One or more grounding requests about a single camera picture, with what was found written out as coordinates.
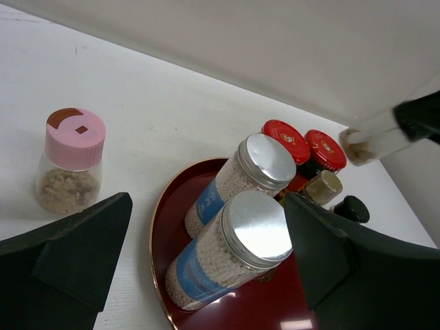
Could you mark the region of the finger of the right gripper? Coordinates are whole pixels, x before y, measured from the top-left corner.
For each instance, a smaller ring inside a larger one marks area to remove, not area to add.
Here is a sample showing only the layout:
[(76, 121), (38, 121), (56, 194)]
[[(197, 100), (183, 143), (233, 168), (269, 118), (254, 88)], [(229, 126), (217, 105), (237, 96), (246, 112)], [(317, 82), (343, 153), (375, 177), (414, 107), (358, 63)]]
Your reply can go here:
[(395, 120), (409, 142), (429, 139), (439, 144), (440, 113), (439, 94), (405, 101), (393, 109)]

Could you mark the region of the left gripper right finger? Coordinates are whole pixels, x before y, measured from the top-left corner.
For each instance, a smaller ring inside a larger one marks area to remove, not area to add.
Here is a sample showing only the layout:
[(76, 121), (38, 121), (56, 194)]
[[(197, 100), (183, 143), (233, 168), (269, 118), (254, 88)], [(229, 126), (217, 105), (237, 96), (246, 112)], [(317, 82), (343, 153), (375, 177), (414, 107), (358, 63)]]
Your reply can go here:
[(438, 329), (439, 251), (401, 241), (290, 193), (285, 216), (320, 329)]

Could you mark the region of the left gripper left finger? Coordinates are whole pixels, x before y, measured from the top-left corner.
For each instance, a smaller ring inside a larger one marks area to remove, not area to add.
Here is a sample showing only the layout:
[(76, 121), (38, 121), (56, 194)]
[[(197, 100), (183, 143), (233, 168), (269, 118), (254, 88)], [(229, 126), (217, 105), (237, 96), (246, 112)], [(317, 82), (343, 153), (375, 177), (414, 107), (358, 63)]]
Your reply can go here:
[(119, 192), (1, 241), (2, 329), (93, 329), (133, 208)]

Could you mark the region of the black cap brown spice bottle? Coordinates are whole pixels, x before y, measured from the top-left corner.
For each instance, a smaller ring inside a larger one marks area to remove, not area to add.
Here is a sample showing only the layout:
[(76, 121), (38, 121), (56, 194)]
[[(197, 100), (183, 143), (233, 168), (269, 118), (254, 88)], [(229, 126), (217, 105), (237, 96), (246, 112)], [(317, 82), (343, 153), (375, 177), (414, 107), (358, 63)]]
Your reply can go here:
[(345, 129), (339, 141), (346, 158), (355, 166), (380, 160), (411, 144), (392, 109), (380, 111)]

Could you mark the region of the small black lid spice jar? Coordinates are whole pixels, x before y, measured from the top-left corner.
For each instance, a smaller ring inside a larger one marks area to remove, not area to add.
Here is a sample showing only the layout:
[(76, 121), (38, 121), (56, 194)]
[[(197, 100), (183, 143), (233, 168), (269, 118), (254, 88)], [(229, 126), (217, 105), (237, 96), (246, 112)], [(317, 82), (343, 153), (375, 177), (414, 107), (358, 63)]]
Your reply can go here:
[(364, 202), (353, 195), (344, 197), (344, 199), (332, 207), (330, 211), (356, 223), (367, 223), (371, 218), (369, 209)]

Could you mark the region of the tall yellow label bottle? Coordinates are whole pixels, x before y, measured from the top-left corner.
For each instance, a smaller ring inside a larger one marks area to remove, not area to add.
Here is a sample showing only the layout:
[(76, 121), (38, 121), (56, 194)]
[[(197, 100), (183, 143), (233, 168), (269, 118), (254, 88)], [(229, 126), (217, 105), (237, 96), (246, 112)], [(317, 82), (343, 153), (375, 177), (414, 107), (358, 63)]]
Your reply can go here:
[(284, 206), (285, 197), (288, 193), (298, 193), (315, 204), (324, 206), (342, 191), (342, 182), (336, 174), (323, 170), (312, 179), (306, 179), (302, 175), (297, 174), (292, 182), (277, 194), (275, 199)]

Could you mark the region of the red lid sauce jar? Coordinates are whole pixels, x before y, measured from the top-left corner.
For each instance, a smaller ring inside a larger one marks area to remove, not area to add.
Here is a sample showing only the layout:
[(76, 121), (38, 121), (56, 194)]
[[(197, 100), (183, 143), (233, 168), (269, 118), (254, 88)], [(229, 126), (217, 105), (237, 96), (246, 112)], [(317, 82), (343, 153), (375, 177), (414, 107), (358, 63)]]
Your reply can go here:
[(322, 171), (339, 173), (347, 165), (347, 158), (340, 145), (326, 133), (311, 129), (305, 134), (310, 158), (296, 170), (296, 176), (288, 185), (288, 192), (298, 192)]
[(280, 120), (268, 120), (261, 129), (261, 133), (280, 142), (294, 159), (296, 165), (307, 162), (311, 156), (305, 138), (291, 125)]

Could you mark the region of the pink lid spice bottle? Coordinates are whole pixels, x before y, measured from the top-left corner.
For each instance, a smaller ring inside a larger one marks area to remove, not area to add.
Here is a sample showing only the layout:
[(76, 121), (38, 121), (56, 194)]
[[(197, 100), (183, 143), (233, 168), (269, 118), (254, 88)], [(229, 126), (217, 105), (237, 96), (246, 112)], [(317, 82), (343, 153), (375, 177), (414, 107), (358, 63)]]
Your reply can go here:
[(35, 179), (41, 207), (70, 215), (96, 202), (105, 137), (104, 122), (86, 109), (64, 108), (48, 116)]

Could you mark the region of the silver lid spice jar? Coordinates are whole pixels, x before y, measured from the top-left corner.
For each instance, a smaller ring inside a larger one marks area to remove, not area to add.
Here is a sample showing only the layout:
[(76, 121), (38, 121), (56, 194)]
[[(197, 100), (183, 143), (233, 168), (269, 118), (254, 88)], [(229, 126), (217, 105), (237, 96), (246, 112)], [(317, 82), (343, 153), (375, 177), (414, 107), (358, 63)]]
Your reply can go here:
[(229, 200), (169, 265), (165, 287), (198, 310), (280, 265), (292, 253), (283, 207), (258, 191)]

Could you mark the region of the silver lid blue label jar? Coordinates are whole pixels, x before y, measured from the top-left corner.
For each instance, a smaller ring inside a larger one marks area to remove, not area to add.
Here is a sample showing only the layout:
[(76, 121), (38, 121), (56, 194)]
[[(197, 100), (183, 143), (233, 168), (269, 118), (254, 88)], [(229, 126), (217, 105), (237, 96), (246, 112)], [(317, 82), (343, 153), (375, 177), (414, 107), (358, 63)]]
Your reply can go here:
[(275, 197), (295, 174), (294, 159), (280, 142), (262, 133), (249, 135), (190, 207), (184, 219), (188, 235), (200, 234), (237, 194), (255, 190)]

